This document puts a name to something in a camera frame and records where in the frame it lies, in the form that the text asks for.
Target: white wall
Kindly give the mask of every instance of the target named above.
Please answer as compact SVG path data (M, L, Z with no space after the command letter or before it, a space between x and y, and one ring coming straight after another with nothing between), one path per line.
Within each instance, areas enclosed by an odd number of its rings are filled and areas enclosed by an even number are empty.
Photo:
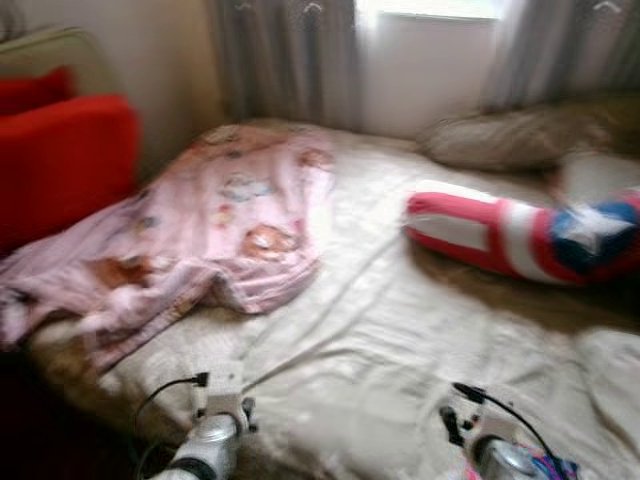
M30 30L81 27L97 38L143 120L143 177L219 121L202 0L21 0L20 5Z
M382 13L361 24L367 132L412 138L429 122L476 107L498 21Z
M30 29L82 27L106 51L145 127L157 172L223 121L206 0L21 0ZM497 21L382 13L361 25L365 130L407 137L474 108L493 62Z

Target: wrinkled sheet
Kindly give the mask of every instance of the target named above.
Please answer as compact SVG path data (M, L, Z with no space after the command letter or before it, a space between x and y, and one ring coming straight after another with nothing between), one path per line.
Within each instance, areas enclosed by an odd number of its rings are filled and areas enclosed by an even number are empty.
M103 372L194 305L263 313L313 278L328 235L330 145L318 132L221 127L152 185L0 264L0 344L52 316Z
M274 480L455 478L464 462L438 408L461 381L512 401L584 480L637 479L640 341L622 293L484 273L400 233L421 179L548 205L541 180L450 170L411 142L331 137L333 236L309 289L258 317L200 308L101 377L68 325L50 325L30 343L45 378L125 429L162 383L242 360L261 429L244 439L237 478ZM191 408L188 387L163 392L143 431L179 441Z

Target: white star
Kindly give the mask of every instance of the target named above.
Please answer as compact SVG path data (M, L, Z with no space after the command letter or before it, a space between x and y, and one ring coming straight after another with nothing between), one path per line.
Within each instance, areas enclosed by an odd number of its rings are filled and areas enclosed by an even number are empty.
M560 238L578 243L591 255L600 253L605 238L635 227L633 223L607 215L588 205L575 207L570 213L574 221L560 234Z

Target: white bedsheet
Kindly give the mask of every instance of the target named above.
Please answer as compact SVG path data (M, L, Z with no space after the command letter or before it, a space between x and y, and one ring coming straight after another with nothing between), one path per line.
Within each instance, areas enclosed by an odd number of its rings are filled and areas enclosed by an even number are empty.
M548 204L539 180L455 172L411 142L333 136L334 236L308 291L264 317L199 309L101 378L68 324L52 324L30 343L45 378L126 428L160 384L243 360L261 430L246 439L239 478L451 478L462 457L437 411L452 381L513 401L583 480L640 478L639 324L599 291L483 273L400 233L421 180ZM143 430L178 440L190 412L188 387L176 387Z

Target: blue section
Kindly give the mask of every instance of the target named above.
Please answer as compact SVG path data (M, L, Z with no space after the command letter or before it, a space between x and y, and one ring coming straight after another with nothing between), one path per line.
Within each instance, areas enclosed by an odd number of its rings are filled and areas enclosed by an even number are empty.
M576 219L569 210L558 210L551 220L549 236L556 260L579 275L588 275L594 268L605 266L625 255L631 255L631 247L638 235L640 218L636 209L628 203L604 203L592 207L600 213L635 225L617 235L600 239L600 250L592 255L583 245L561 237L575 225Z

